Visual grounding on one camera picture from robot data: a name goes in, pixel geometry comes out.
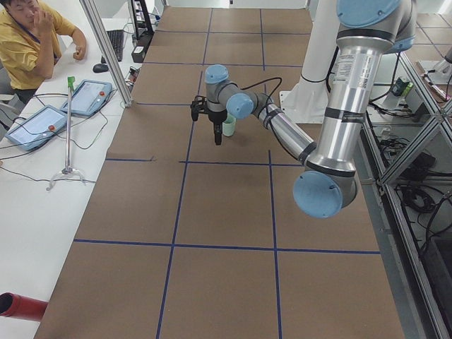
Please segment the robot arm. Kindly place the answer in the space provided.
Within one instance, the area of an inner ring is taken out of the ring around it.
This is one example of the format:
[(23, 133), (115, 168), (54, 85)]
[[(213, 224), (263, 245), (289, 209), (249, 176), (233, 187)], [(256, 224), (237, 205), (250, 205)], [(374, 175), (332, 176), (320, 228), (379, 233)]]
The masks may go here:
[(357, 195), (352, 156), (364, 122), (380, 60), (411, 48), (415, 38), (414, 1), (339, 1), (336, 44), (338, 69), (325, 108), (320, 138), (298, 127), (268, 95), (242, 90), (220, 64), (206, 69), (206, 95), (191, 103), (191, 117), (207, 114), (215, 143), (222, 141), (228, 116), (255, 116), (280, 145), (304, 166), (293, 196), (299, 209), (314, 218), (329, 218)]

